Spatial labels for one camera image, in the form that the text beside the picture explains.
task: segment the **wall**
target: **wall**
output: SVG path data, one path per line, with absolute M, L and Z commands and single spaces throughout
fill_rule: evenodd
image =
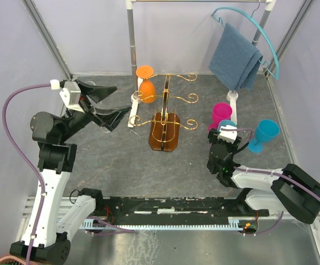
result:
M 36 178 L 8 141 L 2 126 L 5 99 L 18 88 L 63 78 L 21 1 L 0 0 L 0 256 L 15 241 L 27 197 L 35 195 Z M 29 122 L 33 114 L 58 113 L 61 101 L 49 88 L 25 92 L 8 108 L 8 125 L 16 142 L 35 163 L 38 147 Z
M 320 182 L 320 1 L 288 47 L 274 89 L 298 164 Z
M 34 0 L 46 26 L 73 73 L 130 74 L 125 0 Z M 277 0 L 266 32 L 277 49 L 303 0 Z M 134 4 L 138 65 L 156 72 L 210 73 L 208 65 L 223 28 L 211 18 L 218 7 L 237 7 L 248 14 L 257 3 L 138 2 Z M 265 4 L 254 13 L 259 21 Z M 256 28 L 239 13 L 220 10 L 225 22 L 249 40 Z M 266 60 L 271 52 L 258 43 Z

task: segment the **brown wooden stand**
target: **brown wooden stand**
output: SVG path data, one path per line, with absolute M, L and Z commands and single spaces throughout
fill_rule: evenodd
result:
M 161 121 L 161 113 L 157 112 L 154 119 L 156 121 Z M 180 123 L 180 118 L 175 113 L 168 113 L 167 121 Z M 152 122 L 149 145 L 155 151 L 172 152 L 178 145 L 179 133 L 179 124 L 166 123 L 165 125 L 162 125 L 161 123 Z

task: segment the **blue hanger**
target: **blue hanger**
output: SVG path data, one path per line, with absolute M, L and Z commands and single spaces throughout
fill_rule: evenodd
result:
M 271 50 L 271 53 L 272 53 L 272 56 L 274 58 L 274 61 L 275 61 L 275 67 L 276 67 L 276 71 L 275 71 L 275 75 L 269 70 L 269 61 L 265 61 L 265 62 L 261 62 L 259 61 L 262 65 L 265 65 L 267 64 L 267 71 L 276 79 L 278 80 L 279 79 L 279 72 L 280 72 L 280 67 L 279 67 L 279 61 L 277 59 L 277 56 L 276 56 L 276 52 L 267 36 L 267 34 L 265 33 L 264 29 L 257 23 L 257 21 L 255 21 L 249 14 L 243 12 L 242 10 L 240 9 L 237 9 L 237 8 L 234 8 L 234 7 L 219 7 L 217 9 L 215 9 L 215 11 L 211 14 L 211 16 L 218 22 L 221 24 L 222 27 L 225 28 L 225 25 L 223 24 L 223 20 L 222 18 L 220 17 L 219 19 L 216 19 L 216 17 L 214 17 L 216 11 L 218 10 L 221 10 L 221 9 L 229 9 L 229 10 L 232 10 L 232 11 L 236 11 L 238 13 L 240 13 L 241 15 L 245 16 L 246 18 L 249 19 L 249 21 L 251 21 L 257 29 L 259 29 L 259 31 L 261 32 L 261 34 L 263 35 L 263 37 L 265 38 L 266 42 L 268 43 L 269 45 L 269 48 Z

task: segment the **clothing rack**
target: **clothing rack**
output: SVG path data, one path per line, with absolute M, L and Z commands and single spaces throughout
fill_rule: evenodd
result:
M 133 76 L 133 88 L 134 91 L 137 91 L 139 89 L 138 83 L 142 82 L 142 80 L 138 80 L 136 71 L 137 71 L 137 54 L 135 52 L 135 31 L 134 31 L 134 14 L 133 14 L 133 8 L 135 2 L 212 2 L 212 3 L 233 3 L 233 2 L 240 2 L 240 3 L 265 3 L 265 10 L 263 13 L 263 16 L 261 17 L 259 25 L 264 28 L 265 23 L 269 17 L 270 12 L 272 11 L 274 4 L 276 0 L 125 0 L 126 7 L 127 7 L 127 13 L 128 13 L 128 28 L 129 28 L 129 41 L 130 41 L 130 57 L 131 57 L 131 63 L 132 63 L 132 76 Z M 258 40 L 260 38 L 261 32 L 259 29 L 257 29 L 252 44 L 257 45 Z M 237 100 L 238 95 L 232 95 L 232 101 Z M 137 98 L 131 98 L 132 100 L 132 110 L 130 112 L 130 118 L 128 121 L 128 127 L 132 128 L 135 122 L 135 120 L 132 120 L 131 117 L 135 116 L 137 114 L 138 110 L 138 104 L 139 101 Z

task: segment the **towel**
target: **towel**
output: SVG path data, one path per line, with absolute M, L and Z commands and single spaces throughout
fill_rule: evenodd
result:
M 252 90 L 262 58 L 249 40 L 226 23 L 209 69 L 229 90 Z

